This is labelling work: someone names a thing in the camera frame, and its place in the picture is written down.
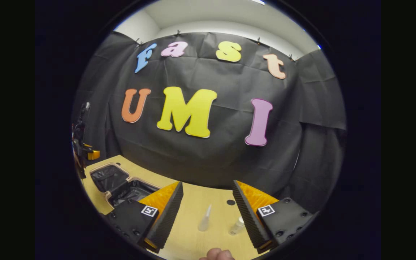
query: table surface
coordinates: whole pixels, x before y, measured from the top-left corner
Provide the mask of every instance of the table surface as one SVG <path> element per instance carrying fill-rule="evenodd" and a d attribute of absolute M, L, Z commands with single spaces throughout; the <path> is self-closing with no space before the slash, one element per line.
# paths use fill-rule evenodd
<path fill-rule="evenodd" d="M 108 158 L 86 168 L 84 189 L 97 210 L 103 214 L 112 211 L 103 193 L 91 180 L 90 171 L 106 163 L 120 163 L 130 176 L 141 178 L 151 184 L 165 187 L 175 180 L 161 176 L 132 163 L 121 155 Z M 235 224 L 240 212 L 237 205 L 228 205 L 227 200 L 234 200 L 231 190 L 213 189 L 183 183 L 184 197 L 178 215 L 175 218 L 165 247 L 158 256 L 167 260 L 198 260 L 213 247 L 230 250 L 236 260 L 249 260 L 259 256 L 253 247 L 245 229 L 237 235 L 229 235 L 229 229 Z M 203 215 L 211 206 L 209 228 L 205 232 L 198 230 Z"/>

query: plastic bottle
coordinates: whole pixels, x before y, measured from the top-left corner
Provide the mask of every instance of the plastic bottle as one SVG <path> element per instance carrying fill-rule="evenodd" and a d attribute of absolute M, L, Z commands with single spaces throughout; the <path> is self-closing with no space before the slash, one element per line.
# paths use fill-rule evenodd
<path fill-rule="evenodd" d="M 210 211 L 211 211 L 211 204 L 208 207 L 207 212 L 205 213 L 205 215 L 203 215 L 203 218 L 201 219 L 200 224 L 198 225 L 198 230 L 200 230 L 201 232 L 204 232 L 208 229 Z"/>
<path fill-rule="evenodd" d="M 243 223 L 242 217 L 239 217 L 237 222 L 231 227 L 229 231 L 230 235 L 236 235 L 238 232 L 241 232 L 245 228 L 245 223 Z"/>

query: ceiling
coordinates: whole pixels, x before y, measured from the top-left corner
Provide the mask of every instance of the ceiling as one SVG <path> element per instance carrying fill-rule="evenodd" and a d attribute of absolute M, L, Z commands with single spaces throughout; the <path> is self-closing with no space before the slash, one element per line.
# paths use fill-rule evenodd
<path fill-rule="evenodd" d="M 228 21 L 254 26 L 288 41 L 302 53 L 317 43 L 289 17 L 269 5 L 250 0 L 160 0 L 145 8 L 161 28 L 195 21 Z"/>

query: bottle cap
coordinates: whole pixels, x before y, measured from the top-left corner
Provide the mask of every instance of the bottle cap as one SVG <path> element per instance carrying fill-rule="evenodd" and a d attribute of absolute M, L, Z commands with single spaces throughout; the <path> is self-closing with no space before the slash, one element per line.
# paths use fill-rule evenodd
<path fill-rule="evenodd" d="M 243 223 L 243 219 L 242 219 L 242 217 L 239 217 L 239 218 L 238 218 L 237 225 L 238 225 L 238 226 L 241 226 L 241 227 L 244 227 L 244 226 L 245 226 L 245 223 Z"/>

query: ribbed foam surface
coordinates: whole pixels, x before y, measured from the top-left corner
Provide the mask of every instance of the ribbed foam surface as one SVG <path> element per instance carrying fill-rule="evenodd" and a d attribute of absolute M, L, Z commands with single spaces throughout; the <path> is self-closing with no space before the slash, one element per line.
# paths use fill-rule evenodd
<path fill-rule="evenodd" d="M 161 213 L 158 220 L 150 229 L 147 239 L 154 243 L 158 249 L 162 249 L 165 246 L 166 240 L 170 235 L 171 228 L 173 227 L 174 220 L 179 211 L 184 191 L 182 188 L 182 182 L 179 182 L 174 192 L 165 206 L 165 209 Z"/>
<path fill-rule="evenodd" d="M 243 191 L 236 181 L 234 181 L 232 194 L 245 223 L 248 236 L 250 237 L 251 243 L 253 243 L 253 247 L 257 248 L 262 246 L 270 240 L 269 236 L 267 235 L 266 229 L 264 229 L 258 218 L 256 218 L 248 200 L 245 198 Z"/>

